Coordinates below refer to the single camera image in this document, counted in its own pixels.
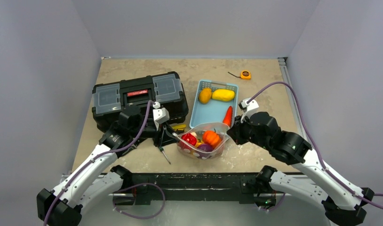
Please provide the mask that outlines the red bell pepper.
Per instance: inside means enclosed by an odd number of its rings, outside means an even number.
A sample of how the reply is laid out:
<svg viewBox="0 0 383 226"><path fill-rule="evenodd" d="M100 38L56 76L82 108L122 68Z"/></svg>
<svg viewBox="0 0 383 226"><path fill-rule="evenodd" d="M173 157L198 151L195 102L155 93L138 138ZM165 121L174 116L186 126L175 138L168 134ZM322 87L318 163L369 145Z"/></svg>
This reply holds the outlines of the red bell pepper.
<svg viewBox="0 0 383 226"><path fill-rule="evenodd" d="M186 141L188 144L195 146L198 142L196 135L192 133L186 133L181 136L181 139Z"/></svg>

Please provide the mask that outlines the clear zip top bag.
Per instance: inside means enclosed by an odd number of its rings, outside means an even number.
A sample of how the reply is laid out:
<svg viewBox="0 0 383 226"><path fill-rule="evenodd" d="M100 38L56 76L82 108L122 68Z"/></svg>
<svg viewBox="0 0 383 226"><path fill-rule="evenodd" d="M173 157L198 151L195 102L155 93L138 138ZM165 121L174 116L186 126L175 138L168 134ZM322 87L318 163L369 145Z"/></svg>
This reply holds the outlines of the clear zip top bag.
<svg viewBox="0 0 383 226"><path fill-rule="evenodd" d="M180 153L194 159L210 159L222 155L230 138L230 127L222 122L203 123L182 134L174 134Z"/></svg>

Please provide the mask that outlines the purple onion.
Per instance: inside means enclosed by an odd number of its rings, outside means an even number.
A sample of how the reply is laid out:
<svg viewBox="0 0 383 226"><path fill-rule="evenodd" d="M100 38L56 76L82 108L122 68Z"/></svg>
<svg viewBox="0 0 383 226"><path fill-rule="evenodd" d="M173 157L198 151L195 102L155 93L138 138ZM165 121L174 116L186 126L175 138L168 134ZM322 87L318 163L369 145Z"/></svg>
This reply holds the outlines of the purple onion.
<svg viewBox="0 0 383 226"><path fill-rule="evenodd" d="M210 153L214 150L210 144L200 144L198 146L198 149L201 150L202 152L206 152L206 153Z"/></svg>

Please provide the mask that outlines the small orange pumpkin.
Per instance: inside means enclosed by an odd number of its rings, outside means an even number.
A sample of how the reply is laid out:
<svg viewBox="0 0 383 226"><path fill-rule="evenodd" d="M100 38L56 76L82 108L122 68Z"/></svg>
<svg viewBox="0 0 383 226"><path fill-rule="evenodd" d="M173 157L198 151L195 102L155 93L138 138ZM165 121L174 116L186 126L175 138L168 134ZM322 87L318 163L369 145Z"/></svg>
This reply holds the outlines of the small orange pumpkin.
<svg viewBox="0 0 383 226"><path fill-rule="evenodd" d="M222 141L221 137L212 130L205 131L202 140L205 144L209 144L213 149L215 149Z"/></svg>

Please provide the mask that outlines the light blue plastic basket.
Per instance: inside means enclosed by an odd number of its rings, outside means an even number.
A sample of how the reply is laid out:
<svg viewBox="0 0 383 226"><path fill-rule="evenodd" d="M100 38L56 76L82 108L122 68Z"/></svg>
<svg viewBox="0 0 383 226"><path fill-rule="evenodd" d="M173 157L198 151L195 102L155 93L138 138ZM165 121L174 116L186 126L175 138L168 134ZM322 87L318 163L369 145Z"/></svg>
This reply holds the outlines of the light blue plastic basket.
<svg viewBox="0 0 383 226"><path fill-rule="evenodd" d="M210 88L212 91L217 89L227 89L234 91L235 98L231 101L210 100L207 104L202 104L199 99L199 93L204 88ZM198 82L196 97L191 112L189 126L194 128L203 123L222 122L229 106L233 108L233 116L237 113L239 87L236 84L218 82L202 79Z"/></svg>

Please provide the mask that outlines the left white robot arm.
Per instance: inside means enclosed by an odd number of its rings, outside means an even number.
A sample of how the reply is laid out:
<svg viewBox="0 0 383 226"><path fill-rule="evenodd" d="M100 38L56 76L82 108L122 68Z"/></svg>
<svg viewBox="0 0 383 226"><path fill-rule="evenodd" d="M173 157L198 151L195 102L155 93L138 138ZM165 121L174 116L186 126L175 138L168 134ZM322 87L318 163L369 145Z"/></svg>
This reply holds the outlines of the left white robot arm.
<svg viewBox="0 0 383 226"><path fill-rule="evenodd" d="M122 166L113 167L101 179L104 169L146 139L162 147L176 142L169 123L169 112L158 102L148 101L145 112L137 105L127 105L98 141L88 158L53 189L37 195L37 211L45 226L77 226L82 215L94 203L111 193L134 192L139 186L133 174Z"/></svg>

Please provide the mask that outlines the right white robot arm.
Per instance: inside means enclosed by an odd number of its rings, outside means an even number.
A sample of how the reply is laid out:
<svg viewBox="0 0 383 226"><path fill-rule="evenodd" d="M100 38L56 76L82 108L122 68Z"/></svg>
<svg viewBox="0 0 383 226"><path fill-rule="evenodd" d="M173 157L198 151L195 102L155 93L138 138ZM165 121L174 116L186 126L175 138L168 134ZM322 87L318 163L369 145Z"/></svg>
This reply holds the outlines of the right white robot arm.
<svg viewBox="0 0 383 226"><path fill-rule="evenodd" d="M297 133L282 130L267 112L236 116L227 134L238 145L252 143L267 150L276 160L313 181L313 184L298 181L265 165L256 177L255 186L259 191L272 189L289 193L323 210L325 216L339 226L363 223L367 215L363 207L373 199L374 191L354 185L321 162L308 141Z"/></svg>

